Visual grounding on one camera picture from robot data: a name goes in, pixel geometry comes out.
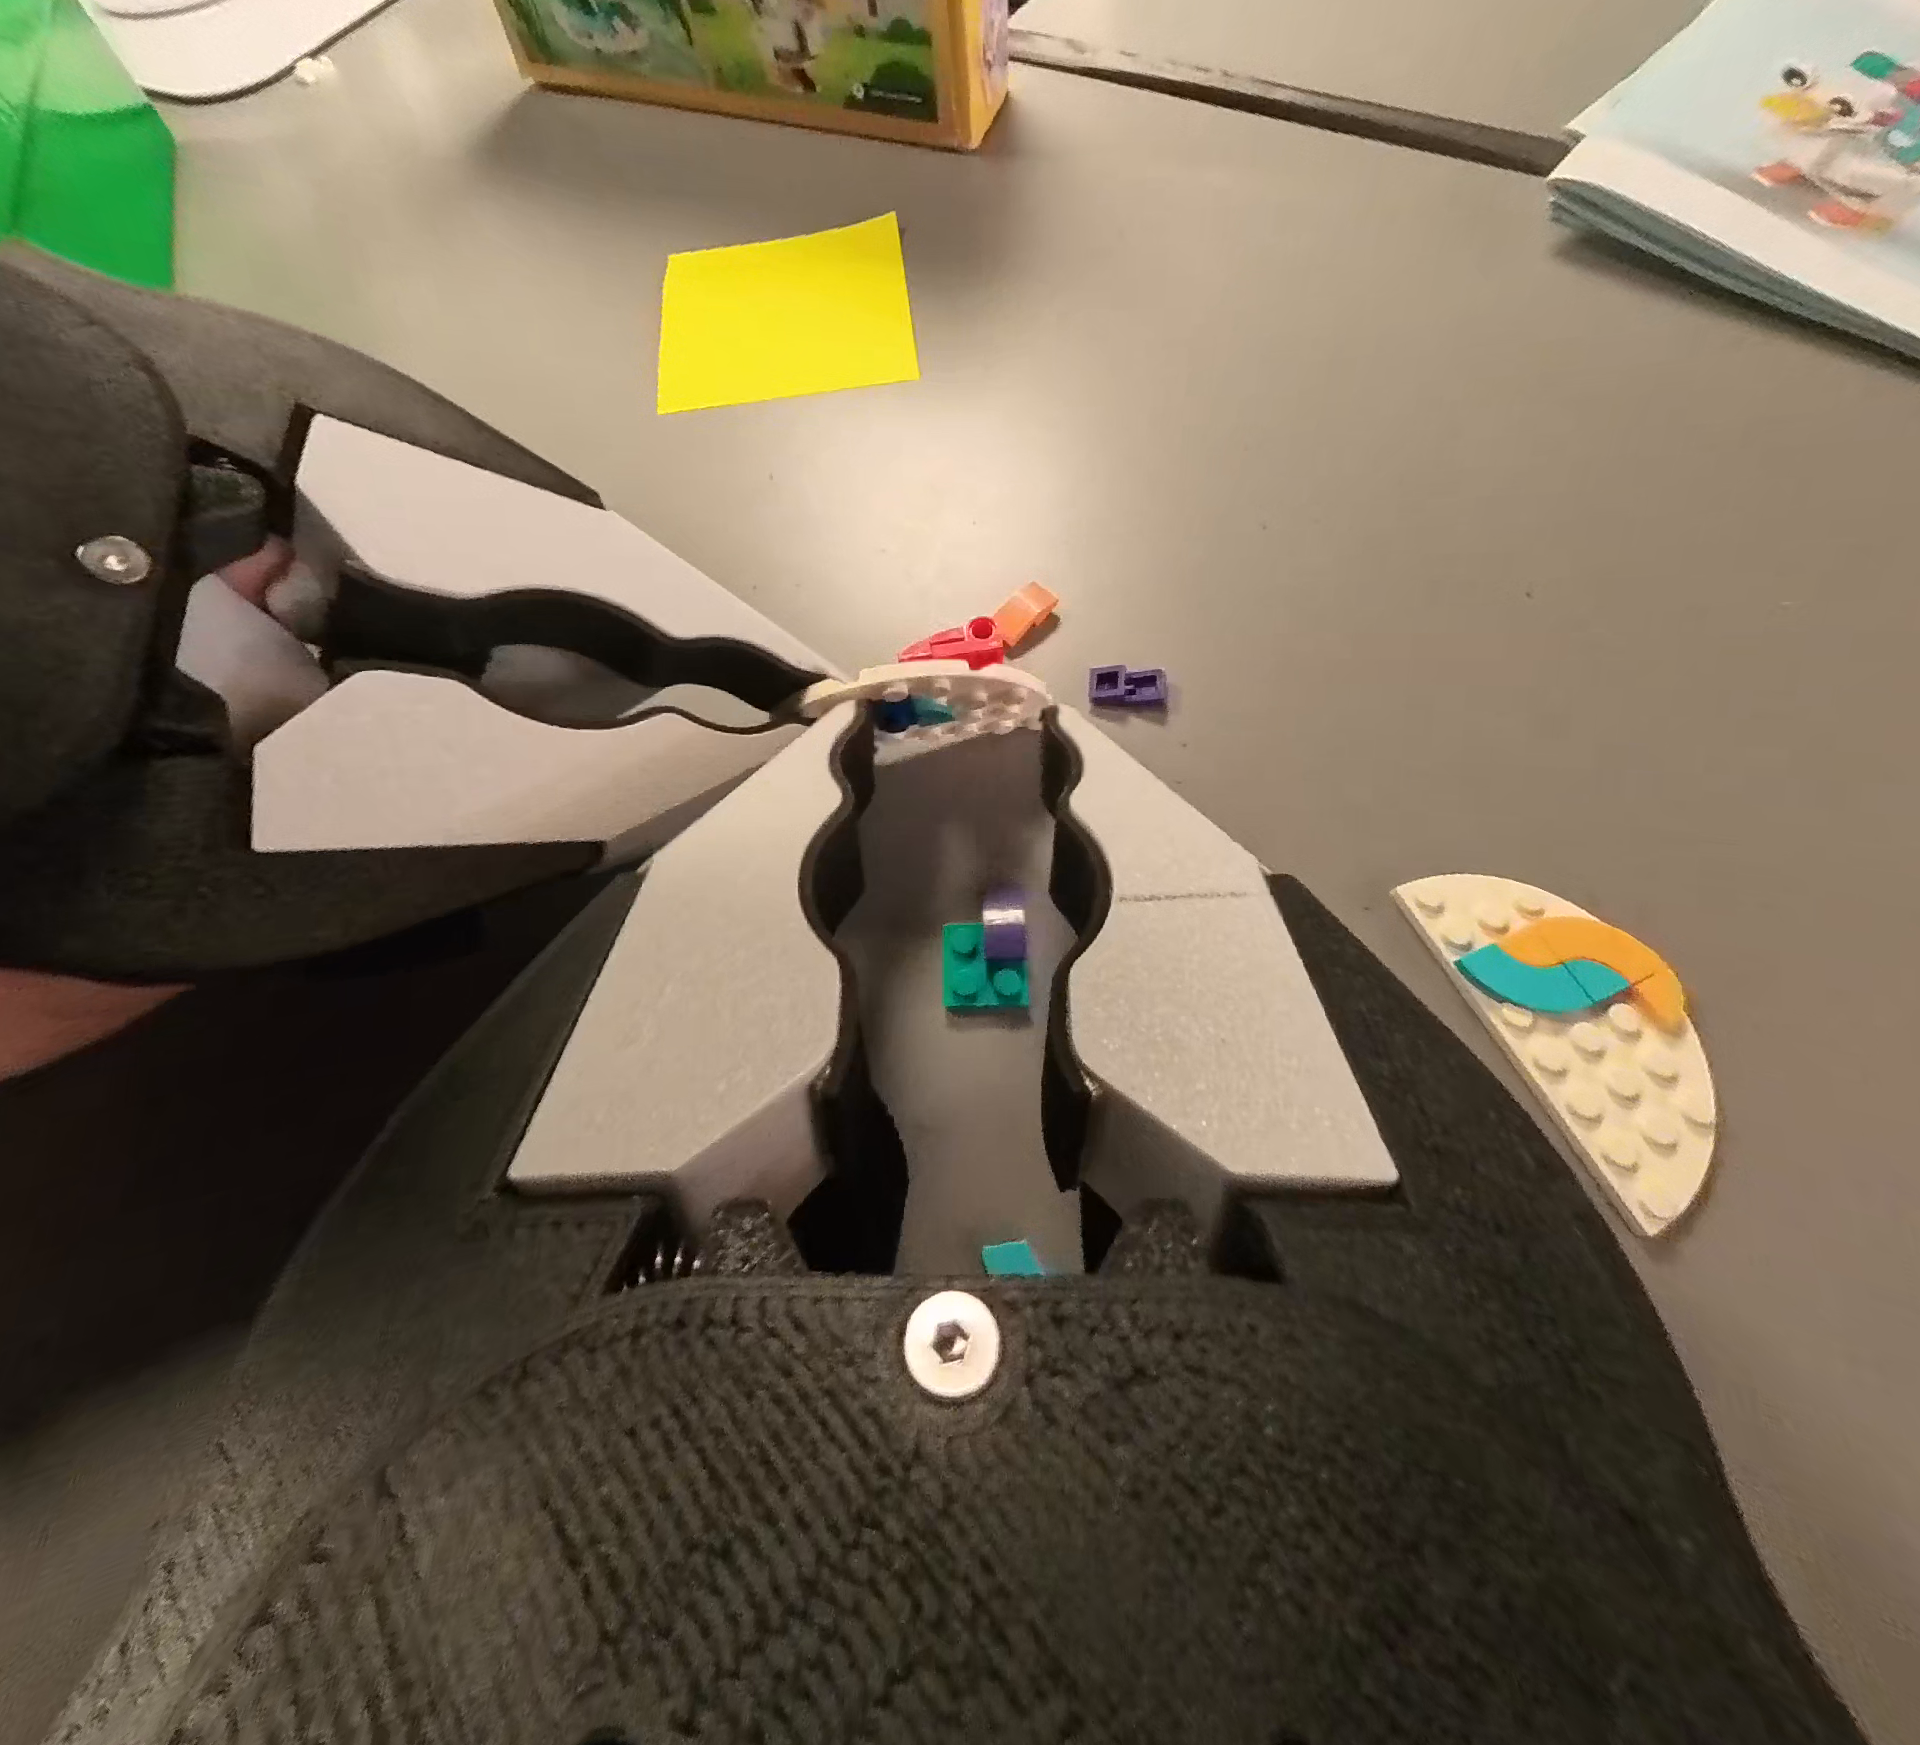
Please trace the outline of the green and purple brick cluster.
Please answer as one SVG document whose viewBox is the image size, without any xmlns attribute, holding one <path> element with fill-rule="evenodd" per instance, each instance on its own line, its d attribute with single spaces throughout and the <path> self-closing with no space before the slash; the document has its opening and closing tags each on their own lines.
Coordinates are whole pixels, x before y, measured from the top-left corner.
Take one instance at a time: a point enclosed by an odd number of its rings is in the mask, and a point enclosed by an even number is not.
<svg viewBox="0 0 1920 1745">
<path fill-rule="evenodd" d="M 986 889 L 974 916 L 943 922 L 947 1014 L 1025 1014 L 1030 1001 L 1029 944 L 1029 901 L 1013 882 Z"/>
</svg>

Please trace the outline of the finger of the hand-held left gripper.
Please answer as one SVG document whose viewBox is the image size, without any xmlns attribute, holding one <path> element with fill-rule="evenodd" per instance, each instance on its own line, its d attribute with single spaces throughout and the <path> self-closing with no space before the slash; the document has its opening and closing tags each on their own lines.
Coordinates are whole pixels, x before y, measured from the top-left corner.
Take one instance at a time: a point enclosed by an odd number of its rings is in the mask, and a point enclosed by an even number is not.
<svg viewBox="0 0 1920 1745">
<path fill-rule="evenodd" d="M 608 727 L 525 718 L 419 674 L 345 677 L 250 755 L 250 846 L 373 852 L 671 843 L 800 726 L 718 730 L 676 712 Z"/>
<path fill-rule="evenodd" d="M 619 513 L 335 417 L 294 431 L 281 610 L 329 674 L 468 683 L 526 718 L 796 715 L 839 667 Z"/>
</svg>

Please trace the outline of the yellow sticky note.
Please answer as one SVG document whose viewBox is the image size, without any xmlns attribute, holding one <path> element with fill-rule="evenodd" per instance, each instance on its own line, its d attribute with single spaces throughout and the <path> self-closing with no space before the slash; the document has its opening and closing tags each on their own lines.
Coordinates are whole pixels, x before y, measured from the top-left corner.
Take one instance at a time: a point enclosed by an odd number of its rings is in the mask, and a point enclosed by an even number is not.
<svg viewBox="0 0 1920 1745">
<path fill-rule="evenodd" d="M 898 217 L 671 253 L 658 412 L 911 384 L 919 337 Z"/>
</svg>

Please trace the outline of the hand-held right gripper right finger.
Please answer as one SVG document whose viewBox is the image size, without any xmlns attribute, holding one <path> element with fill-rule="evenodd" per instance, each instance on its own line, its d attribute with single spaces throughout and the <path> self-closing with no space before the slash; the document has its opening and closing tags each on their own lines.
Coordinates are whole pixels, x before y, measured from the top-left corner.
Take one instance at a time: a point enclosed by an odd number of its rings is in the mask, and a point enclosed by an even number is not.
<svg viewBox="0 0 1920 1745">
<path fill-rule="evenodd" d="M 1170 1206 L 1204 1254 L 1259 1205 L 1390 1205 L 1398 1169 L 1272 880 L 1092 718 L 1043 712 L 1042 1129 L 1075 1269 Z"/>
</svg>

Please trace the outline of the white and orange brick plate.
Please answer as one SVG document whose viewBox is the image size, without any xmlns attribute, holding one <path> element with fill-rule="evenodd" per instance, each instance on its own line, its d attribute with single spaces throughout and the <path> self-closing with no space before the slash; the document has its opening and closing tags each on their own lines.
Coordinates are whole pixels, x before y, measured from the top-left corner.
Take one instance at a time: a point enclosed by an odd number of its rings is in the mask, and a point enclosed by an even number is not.
<svg viewBox="0 0 1920 1745">
<path fill-rule="evenodd" d="M 1437 872 L 1390 894 L 1621 1218 L 1649 1243 L 1682 1226 L 1714 1169 L 1718 1104 L 1675 968 L 1508 876 Z"/>
</svg>

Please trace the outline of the green plastic bin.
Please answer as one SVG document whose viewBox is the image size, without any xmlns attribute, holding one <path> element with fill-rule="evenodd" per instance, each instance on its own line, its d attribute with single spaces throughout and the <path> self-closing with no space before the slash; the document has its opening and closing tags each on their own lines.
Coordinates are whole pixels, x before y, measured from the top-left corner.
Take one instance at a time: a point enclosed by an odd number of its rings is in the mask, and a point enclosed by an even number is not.
<svg viewBox="0 0 1920 1745">
<path fill-rule="evenodd" d="M 2 0 L 2 240 L 174 284 L 173 134 L 79 0 Z"/>
</svg>

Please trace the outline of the person's left forearm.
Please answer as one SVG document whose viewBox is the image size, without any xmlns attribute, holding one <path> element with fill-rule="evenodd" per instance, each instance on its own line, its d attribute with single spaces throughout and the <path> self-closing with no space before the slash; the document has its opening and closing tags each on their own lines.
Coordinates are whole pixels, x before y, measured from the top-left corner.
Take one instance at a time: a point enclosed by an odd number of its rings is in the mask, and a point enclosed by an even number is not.
<svg viewBox="0 0 1920 1745">
<path fill-rule="evenodd" d="M 2 969 L 2 1081 L 51 1065 L 150 1015 L 184 988 Z"/>
</svg>

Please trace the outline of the person's left hand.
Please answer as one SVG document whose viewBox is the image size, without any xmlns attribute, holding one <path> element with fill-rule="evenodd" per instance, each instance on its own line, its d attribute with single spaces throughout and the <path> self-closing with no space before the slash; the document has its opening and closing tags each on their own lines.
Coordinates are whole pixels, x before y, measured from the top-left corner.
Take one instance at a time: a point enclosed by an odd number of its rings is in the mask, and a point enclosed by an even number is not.
<svg viewBox="0 0 1920 1745">
<path fill-rule="evenodd" d="M 220 568 L 219 578 L 294 640 L 310 647 L 324 644 L 334 585 L 295 553 L 292 539 L 267 536 L 250 556 Z"/>
</svg>

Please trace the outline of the instruction booklet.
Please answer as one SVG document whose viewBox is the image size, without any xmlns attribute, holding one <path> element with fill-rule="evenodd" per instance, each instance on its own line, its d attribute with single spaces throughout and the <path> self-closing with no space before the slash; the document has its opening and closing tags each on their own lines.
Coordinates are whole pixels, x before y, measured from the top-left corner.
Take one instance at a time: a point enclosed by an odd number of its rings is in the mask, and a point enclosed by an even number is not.
<svg viewBox="0 0 1920 1745">
<path fill-rule="evenodd" d="M 1917 0 L 1710 0 L 1569 129 L 1552 221 L 1915 361 Z"/>
</svg>

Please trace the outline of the colourful brick plate assembly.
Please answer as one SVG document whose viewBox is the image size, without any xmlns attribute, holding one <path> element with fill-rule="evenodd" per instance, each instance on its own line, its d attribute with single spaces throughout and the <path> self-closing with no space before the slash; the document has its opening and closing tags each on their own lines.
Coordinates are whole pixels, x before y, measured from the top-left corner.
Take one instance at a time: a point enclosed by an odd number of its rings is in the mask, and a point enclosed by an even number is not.
<svg viewBox="0 0 1920 1745">
<path fill-rule="evenodd" d="M 857 704 L 875 730 L 875 763 L 896 767 L 974 740 L 1034 730 L 1054 704 L 1043 682 L 1014 665 L 911 659 L 865 667 L 853 679 L 820 679 L 793 701 L 814 722 Z"/>
</svg>

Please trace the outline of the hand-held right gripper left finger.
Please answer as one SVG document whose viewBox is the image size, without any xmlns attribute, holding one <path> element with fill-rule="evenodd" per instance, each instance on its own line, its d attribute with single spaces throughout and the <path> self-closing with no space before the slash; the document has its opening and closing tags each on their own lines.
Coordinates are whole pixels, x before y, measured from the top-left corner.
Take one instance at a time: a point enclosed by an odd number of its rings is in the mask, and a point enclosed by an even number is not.
<svg viewBox="0 0 1920 1745">
<path fill-rule="evenodd" d="M 900 1135 L 837 932 L 865 890 L 877 735 L 837 704 L 659 848 L 506 1169 L 529 1196 L 663 1196 L 793 1220 L 823 1270 L 888 1272 Z"/>
</svg>

